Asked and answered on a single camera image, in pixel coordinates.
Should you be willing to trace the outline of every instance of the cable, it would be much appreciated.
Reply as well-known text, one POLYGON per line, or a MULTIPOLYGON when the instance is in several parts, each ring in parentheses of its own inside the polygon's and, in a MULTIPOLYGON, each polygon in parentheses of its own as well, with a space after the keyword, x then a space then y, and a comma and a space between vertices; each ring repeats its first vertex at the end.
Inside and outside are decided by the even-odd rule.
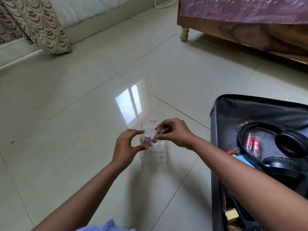
POLYGON ((168 5, 165 5, 165 6, 158 6, 156 4, 156 0, 154 0, 154 6, 155 8, 158 8, 158 9, 163 9, 163 8, 168 8, 168 7, 171 7, 171 5, 175 2, 176 0, 173 0, 171 3, 169 3, 168 5))

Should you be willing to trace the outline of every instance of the left hand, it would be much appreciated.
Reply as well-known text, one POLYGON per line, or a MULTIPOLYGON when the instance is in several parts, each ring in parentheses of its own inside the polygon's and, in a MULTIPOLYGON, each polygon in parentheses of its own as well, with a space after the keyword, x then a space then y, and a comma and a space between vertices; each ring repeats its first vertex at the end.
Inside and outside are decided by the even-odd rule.
POLYGON ((127 168, 133 162, 137 152, 148 149, 148 147, 145 145, 132 147, 133 137, 143 133, 144 131, 135 129, 127 129, 126 131, 122 132, 116 140, 112 162, 120 164, 120 166, 123 168, 127 168))

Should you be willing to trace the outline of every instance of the purple bedsheet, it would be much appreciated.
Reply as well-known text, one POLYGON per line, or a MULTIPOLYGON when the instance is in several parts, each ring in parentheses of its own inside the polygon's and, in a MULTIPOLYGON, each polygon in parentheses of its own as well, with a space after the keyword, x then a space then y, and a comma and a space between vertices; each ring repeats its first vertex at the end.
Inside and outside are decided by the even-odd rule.
POLYGON ((181 0, 182 15, 241 23, 308 24, 308 0, 181 0))

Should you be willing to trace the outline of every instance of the hand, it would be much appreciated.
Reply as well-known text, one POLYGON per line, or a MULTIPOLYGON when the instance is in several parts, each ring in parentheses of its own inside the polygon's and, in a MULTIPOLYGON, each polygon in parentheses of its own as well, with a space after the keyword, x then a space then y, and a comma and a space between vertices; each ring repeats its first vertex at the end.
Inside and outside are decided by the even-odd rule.
POLYGON ((127 168, 137 154, 137 152, 148 149, 145 145, 132 147, 132 139, 136 135, 143 134, 144 131, 127 129, 116 139, 116 146, 113 152, 112 162, 120 164, 124 169, 127 168))
POLYGON ((167 130, 164 131, 163 134, 157 135, 157 139, 170 140, 179 147, 186 147, 189 150, 192 149, 191 140, 195 137, 195 135, 190 131, 183 120, 179 118, 166 119, 155 129, 157 130, 159 127, 167 130))

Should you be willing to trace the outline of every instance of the clear acrylic organizer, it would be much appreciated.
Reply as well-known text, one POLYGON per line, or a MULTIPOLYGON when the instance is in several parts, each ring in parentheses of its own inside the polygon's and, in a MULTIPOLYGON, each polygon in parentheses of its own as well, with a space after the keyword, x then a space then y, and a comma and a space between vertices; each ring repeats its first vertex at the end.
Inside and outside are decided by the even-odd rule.
MULTIPOLYGON (((141 130, 144 130, 144 136, 150 135, 151 138, 155 136, 155 127, 161 123, 160 121, 142 121, 141 130)), ((141 162, 166 162, 166 141, 158 140, 153 143, 152 148, 144 151, 140 151, 139 159, 141 162)))

